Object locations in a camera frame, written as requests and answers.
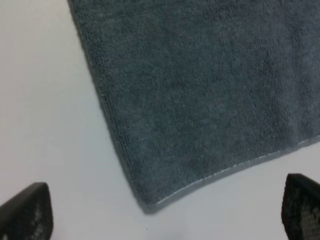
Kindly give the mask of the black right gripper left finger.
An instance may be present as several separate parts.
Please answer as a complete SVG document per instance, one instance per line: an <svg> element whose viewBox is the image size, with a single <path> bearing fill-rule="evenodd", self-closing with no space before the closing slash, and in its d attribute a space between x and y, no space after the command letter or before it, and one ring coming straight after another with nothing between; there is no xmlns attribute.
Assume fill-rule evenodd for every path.
<svg viewBox="0 0 320 240"><path fill-rule="evenodd" d="M49 240L54 229L50 189L34 182L0 206L2 240Z"/></svg>

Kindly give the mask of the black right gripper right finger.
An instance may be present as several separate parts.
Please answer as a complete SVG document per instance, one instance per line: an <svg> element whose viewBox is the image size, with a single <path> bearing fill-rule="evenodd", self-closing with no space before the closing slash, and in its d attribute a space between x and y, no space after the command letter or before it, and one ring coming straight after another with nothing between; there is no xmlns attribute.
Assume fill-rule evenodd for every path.
<svg viewBox="0 0 320 240"><path fill-rule="evenodd" d="M286 177L281 220L289 240L320 238L320 184L301 173Z"/></svg>

